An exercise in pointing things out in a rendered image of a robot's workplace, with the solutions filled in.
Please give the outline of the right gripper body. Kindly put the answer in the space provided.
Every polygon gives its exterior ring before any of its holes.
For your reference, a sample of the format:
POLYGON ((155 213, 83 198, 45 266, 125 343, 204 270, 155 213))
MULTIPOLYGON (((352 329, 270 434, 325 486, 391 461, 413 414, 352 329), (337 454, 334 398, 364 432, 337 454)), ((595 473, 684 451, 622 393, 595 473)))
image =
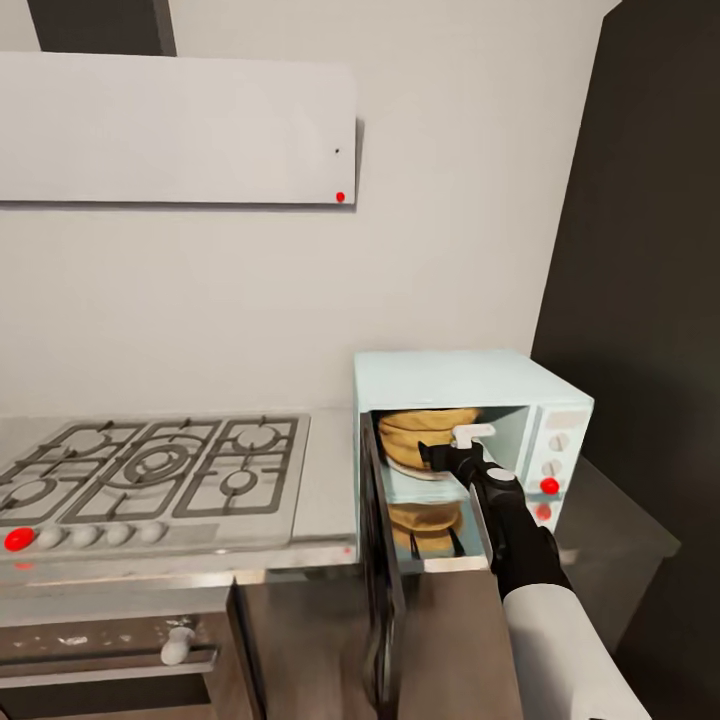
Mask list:
POLYGON ((457 449, 451 444, 431 445, 430 447, 430 469, 434 472, 451 471, 457 479, 460 478, 460 466, 472 458, 483 460, 483 445, 471 442, 470 449, 457 449))

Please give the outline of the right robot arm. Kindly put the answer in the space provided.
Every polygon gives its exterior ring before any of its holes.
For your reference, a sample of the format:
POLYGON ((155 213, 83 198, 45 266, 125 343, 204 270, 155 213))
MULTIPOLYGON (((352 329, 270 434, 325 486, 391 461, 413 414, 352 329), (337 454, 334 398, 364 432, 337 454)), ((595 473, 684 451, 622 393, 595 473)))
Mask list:
POLYGON ((434 472, 468 489, 491 571, 498 577, 524 720, 652 720, 600 640, 560 568, 547 527, 525 507, 511 471, 483 461, 490 423, 452 428, 450 444, 418 442, 434 472))

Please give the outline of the microwave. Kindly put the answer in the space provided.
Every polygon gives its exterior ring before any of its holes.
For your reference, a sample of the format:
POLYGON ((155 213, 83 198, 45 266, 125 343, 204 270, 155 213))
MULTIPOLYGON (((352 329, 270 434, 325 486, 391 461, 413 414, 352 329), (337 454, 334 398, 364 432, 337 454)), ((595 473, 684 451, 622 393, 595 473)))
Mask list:
POLYGON ((353 353, 353 427, 369 609, 362 680, 377 720, 397 720, 406 605, 387 499, 456 497, 451 471, 397 463, 377 447, 375 409, 482 407, 483 461, 527 493, 567 491, 593 398, 519 351, 353 353))

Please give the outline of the popcorn bag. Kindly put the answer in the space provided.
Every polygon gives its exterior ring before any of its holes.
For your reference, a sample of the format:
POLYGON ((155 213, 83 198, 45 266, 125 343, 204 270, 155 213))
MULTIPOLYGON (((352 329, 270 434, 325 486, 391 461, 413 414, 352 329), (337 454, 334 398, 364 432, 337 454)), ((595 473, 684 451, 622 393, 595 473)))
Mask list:
POLYGON ((375 409, 379 419, 376 444, 397 463, 430 469, 424 462, 418 442, 426 446, 450 444, 456 438, 452 428, 471 425, 482 407, 436 407, 435 409, 375 409))

